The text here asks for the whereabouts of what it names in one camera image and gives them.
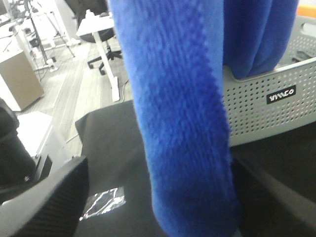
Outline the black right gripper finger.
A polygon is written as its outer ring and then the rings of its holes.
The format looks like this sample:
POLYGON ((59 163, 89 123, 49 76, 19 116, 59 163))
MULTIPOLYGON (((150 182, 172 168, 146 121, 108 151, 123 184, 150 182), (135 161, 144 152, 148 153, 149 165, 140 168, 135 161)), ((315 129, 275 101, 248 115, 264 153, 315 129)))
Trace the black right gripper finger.
POLYGON ((88 160, 75 157, 0 206, 2 237, 72 237, 89 192, 88 160))

